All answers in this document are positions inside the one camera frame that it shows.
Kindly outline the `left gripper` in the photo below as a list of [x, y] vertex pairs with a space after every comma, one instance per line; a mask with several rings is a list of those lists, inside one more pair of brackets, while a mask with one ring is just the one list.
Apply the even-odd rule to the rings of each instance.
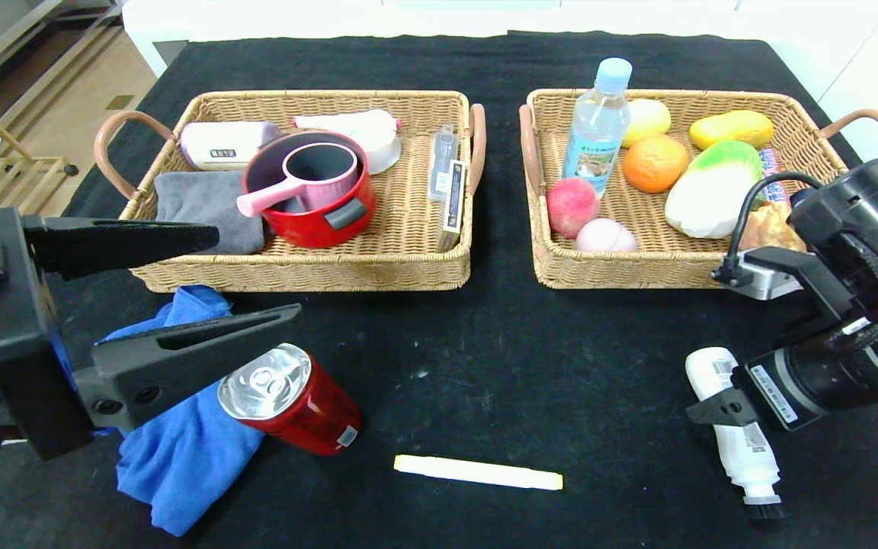
[[136, 430], [279, 346], [291, 305], [102, 342], [74, 384], [47, 272], [69, 281], [219, 242], [219, 230], [205, 223], [42, 218], [0, 208], [0, 448], [26, 441], [49, 460], [90, 445], [94, 427]]

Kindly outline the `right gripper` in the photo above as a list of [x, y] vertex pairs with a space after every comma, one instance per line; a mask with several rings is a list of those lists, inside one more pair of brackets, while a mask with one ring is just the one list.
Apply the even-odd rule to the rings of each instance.
[[687, 419], [742, 428], [760, 416], [771, 428], [792, 432], [829, 414], [877, 403], [877, 390], [864, 379], [860, 362], [819, 343], [785, 346], [749, 359], [736, 369], [734, 384], [688, 406]]

